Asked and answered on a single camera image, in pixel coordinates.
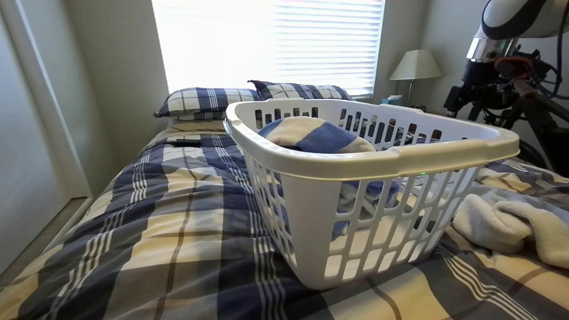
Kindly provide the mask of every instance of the white towel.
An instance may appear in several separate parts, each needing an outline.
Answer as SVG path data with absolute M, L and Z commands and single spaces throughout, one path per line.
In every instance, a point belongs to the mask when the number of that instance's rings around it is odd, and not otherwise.
M 460 234 L 505 254 L 530 247 L 540 261 L 569 268 L 569 211 L 508 190 L 476 190 L 457 208 L 453 227 Z

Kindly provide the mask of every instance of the bed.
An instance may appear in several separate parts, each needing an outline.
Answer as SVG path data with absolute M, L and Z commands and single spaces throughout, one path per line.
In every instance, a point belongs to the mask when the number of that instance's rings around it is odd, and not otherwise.
M 567 177 L 515 160 L 478 172 L 473 192 L 489 190 L 569 209 Z M 531 245 L 501 254 L 453 225 L 425 261 L 306 288 L 263 225 L 234 140 L 169 126 L 2 288 L 0 318 L 569 318 L 567 288 L 567 268 Z

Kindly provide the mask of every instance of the sheet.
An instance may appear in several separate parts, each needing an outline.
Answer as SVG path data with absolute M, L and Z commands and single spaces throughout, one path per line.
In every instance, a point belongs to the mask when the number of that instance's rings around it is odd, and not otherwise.
M 503 161 L 478 183 L 567 199 L 565 181 L 535 174 Z M 569 318 L 567 288 L 567 270 L 475 247 L 450 227 L 421 263 L 309 289 L 266 234 L 233 140 L 172 133 L 2 288 L 0 318 Z

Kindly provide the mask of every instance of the blue plaid bedspread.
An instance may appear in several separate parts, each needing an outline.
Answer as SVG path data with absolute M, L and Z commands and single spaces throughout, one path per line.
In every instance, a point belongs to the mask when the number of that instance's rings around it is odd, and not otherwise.
M 272 245 L 233 140 L 176 135 L 2 284 L 0 318 L 569 318 L 567 288 L 565 270 L 448 229 L 430 259 L 309 289 Z

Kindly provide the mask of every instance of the plaid pillowcase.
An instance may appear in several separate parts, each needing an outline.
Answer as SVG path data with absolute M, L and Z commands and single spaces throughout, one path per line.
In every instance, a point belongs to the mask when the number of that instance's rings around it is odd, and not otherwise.
M 274 97 L 304 97 L 304 99 L 352 99 L 352 96 L 338 85 L 309 85 L 293 81 L 263 81 L 249 80 L 254 83 L 261 99 Z
M 186 87 L 169 94 L 154 112 L 156 117 L 176 117 L 199 113 L 195 119 L 213 119 L 215 112 L 222 112 L 234 101 L 258 101 L 259 96 L 252 89 L 227 89 L 227 87 Z

